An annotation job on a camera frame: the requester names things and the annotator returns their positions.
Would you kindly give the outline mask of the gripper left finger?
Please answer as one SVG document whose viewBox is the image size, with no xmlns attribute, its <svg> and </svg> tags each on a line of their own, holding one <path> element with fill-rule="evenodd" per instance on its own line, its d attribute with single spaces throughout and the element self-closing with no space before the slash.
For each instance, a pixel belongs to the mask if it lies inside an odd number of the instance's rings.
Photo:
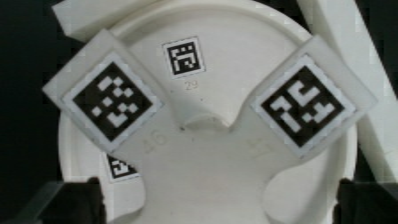
<svg viewBox="0 0 398 224">
<path fill-rule="evenodd" d="M 100 179 L 48 182 L 11 224 L 107 224 Z"/>
</svg>

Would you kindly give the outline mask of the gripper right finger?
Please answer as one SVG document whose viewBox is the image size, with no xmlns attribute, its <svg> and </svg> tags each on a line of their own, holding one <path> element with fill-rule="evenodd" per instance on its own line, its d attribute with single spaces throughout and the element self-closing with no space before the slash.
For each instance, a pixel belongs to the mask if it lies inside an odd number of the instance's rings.
<svg viewBox="0 0 398 224">
<path fill-rule="evenodd" d="M 340 181 L 334 224 L 398 224 L 398 184 Z"/>
</svg>

